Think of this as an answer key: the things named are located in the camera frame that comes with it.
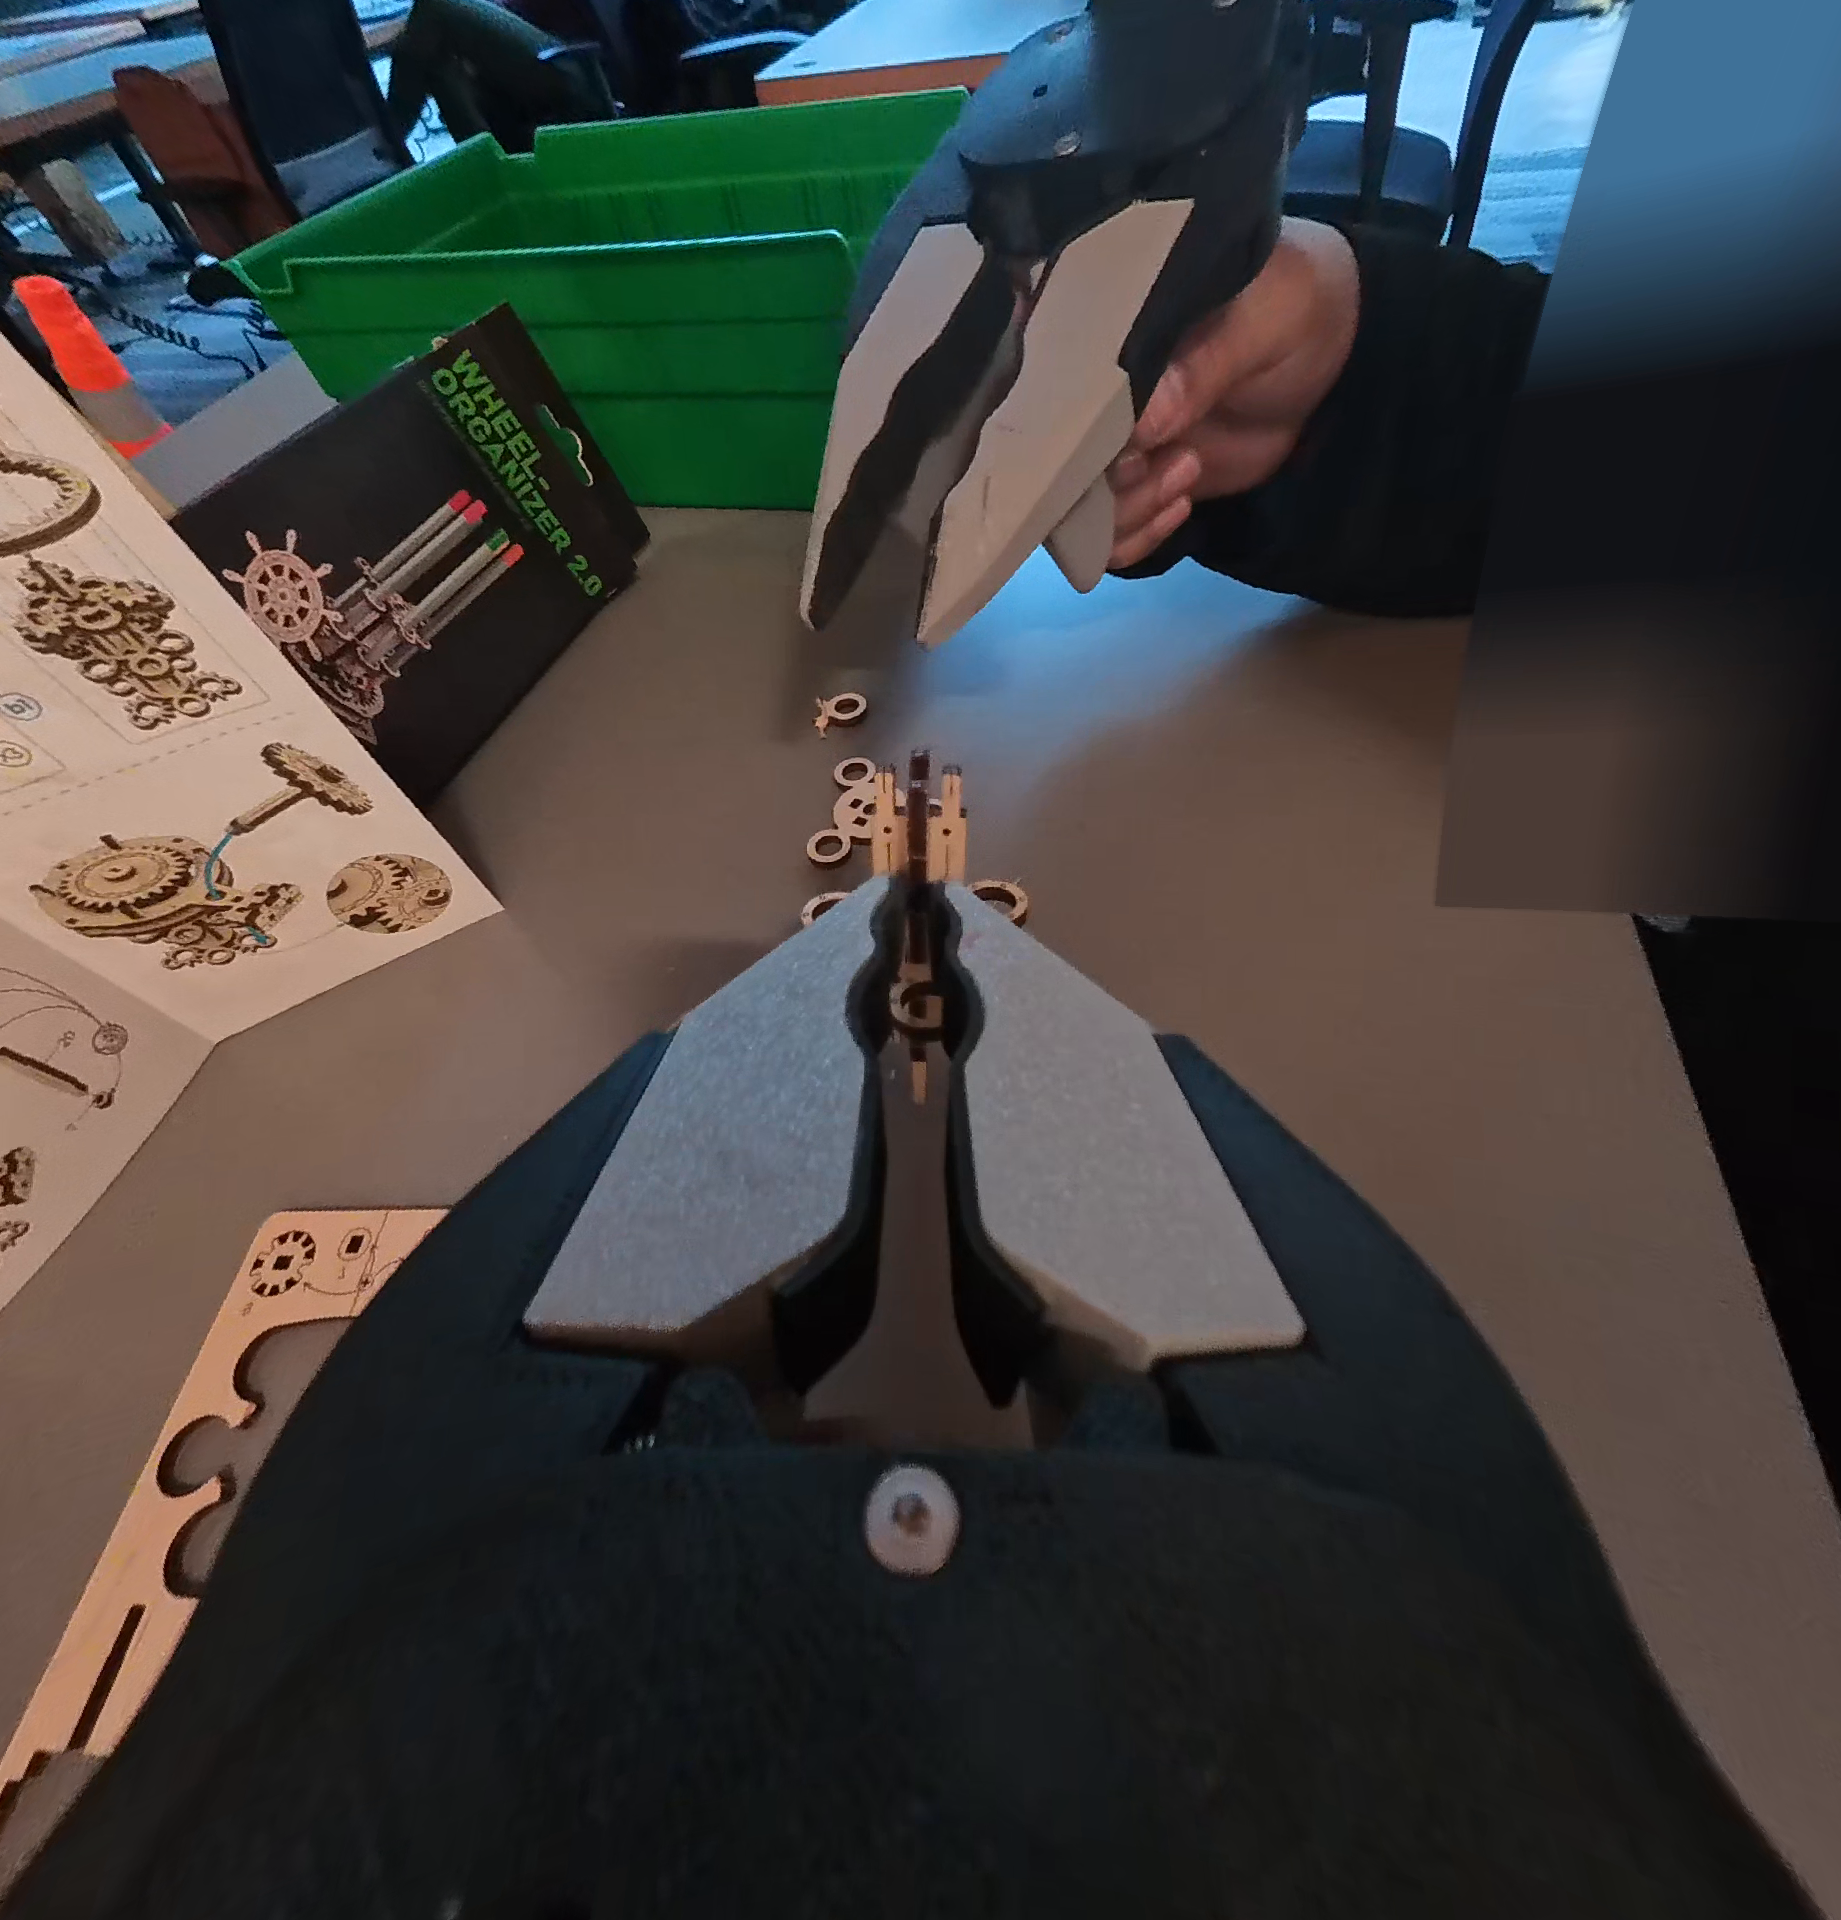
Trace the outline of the black mesh office chair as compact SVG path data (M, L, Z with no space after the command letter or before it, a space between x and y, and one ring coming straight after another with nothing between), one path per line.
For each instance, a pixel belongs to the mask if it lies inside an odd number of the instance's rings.
M297 217L410 166L349 0L207 0L235 122Z

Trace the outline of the black model kit box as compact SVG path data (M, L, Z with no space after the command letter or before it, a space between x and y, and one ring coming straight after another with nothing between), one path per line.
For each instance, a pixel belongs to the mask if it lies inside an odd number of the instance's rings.
M414 804L634 589L651 538L510 303L169 521Z

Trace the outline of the laser-cut wooden part sheet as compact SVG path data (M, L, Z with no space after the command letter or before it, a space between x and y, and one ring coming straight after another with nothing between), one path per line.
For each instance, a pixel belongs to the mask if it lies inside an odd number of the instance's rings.
M169 1662L283 1423L447 1208L297 1208L250 1243L0 1757L0 1901Z

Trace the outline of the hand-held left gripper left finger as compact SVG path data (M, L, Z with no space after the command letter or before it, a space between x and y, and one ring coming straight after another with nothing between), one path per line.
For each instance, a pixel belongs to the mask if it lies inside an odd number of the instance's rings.
M671 1031L525 1334L803 1396L879 1300L893 881L869 877Z

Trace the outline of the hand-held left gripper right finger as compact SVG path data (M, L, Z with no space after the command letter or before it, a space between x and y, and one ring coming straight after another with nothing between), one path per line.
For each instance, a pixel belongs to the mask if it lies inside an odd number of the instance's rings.
M954 1329L991 1405L1294 1349L1304 1321L1144 1014L943 889Z

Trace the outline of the wooden model assembly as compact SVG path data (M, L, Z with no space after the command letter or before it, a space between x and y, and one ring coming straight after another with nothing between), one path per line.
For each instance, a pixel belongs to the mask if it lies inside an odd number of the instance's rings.
M816 868L833 868L853 847L869 847L879 877L908 881L885 1013L908 1052L908 1086L916 1106L927 1102L927 1045L944 1029L925 889L966 877L964 841L964 771L954 764L939 771L927 752L913 752L905 771L893 764L869 764L865 754L833 764L831 826L816 826L803 844L803 858Z

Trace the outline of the orange-edged office desk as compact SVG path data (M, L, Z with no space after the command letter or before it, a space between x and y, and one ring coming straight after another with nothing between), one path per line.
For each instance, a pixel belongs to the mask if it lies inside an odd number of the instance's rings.
M763 107L974 92L1014 42L1059 16L1040 0L859 0L757 74Z

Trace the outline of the orange traffic cone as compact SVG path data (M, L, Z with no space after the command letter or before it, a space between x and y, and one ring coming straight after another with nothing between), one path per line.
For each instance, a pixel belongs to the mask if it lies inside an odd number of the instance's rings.
M119 457L136 457L169 437L169 425L136 392L134 371L107 347L89 311L52 274L17 274L12 296L33 322L52 363L77 403L77 413L98 429Z

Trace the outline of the wooden office desk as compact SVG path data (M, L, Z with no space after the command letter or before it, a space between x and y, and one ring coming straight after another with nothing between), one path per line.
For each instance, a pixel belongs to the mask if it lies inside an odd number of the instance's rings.
M0 166L12 151L54 137L101 137L114 74L212 74L212 40L196 5L125 5L77 31L0 33Z

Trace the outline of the dark green office chair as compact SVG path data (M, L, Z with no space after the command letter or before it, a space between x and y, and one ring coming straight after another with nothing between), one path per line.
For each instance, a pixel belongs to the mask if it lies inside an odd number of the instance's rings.
M621 122L596 42L553 40L487 0L410 5L389 56L389 132L410 137L422 107L454 140L492 137L503 155L531 155L544 127Z

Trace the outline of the brown chair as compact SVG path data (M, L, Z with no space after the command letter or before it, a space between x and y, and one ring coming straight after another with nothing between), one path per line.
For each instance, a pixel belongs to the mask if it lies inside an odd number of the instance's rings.
M207 253L229 258L285 229L269 224L280 204L225 107L144 66L114 70L114 107Z

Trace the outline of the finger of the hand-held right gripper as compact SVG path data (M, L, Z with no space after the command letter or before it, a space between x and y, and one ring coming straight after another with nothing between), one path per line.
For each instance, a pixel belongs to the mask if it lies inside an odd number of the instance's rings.
M964 224L913 237L853 339L815 498L801 617L827 628L879 544L925 557L973 462L1014 325L1012 271Z
M1073 591L1102 584L1114 507L1085 501L1136 431L1122 347L1192 216L1193 201L1136 201L1043 271L1025 363L943 501L916 617L925 646L954 639L1040 544L1055 544Z

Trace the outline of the person's right forearm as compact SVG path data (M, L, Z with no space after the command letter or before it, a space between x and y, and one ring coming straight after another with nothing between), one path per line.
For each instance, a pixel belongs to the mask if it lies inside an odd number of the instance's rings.
M1346 229L1363 322L1288 457L1199 501L1153 557L1368 617L1476 603L1506 414L1550 274L1384 229Z

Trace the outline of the printed instruction sheet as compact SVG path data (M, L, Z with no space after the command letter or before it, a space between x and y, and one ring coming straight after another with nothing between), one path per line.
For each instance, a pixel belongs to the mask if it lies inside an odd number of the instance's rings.
M495 911L0 331L0 1310L218 1043Z

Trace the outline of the person's right hand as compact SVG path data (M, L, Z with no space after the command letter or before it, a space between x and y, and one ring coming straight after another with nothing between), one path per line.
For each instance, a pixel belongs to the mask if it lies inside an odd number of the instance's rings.
M1341 229L1288 217L1242 296L1199 322L1106 471L1110 568L1146 562L1199 501L1266 483L1357 339L1363 271Z

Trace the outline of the green plastic bin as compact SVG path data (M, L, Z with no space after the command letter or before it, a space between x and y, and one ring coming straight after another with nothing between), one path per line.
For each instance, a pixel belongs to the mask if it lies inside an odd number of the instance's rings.
M510 303L637 507L809 511L854 263L837 231L225 267L346 403Z
M547 127L510 242L596 248L833 231L854 271L964 104L964 92L913 92Z

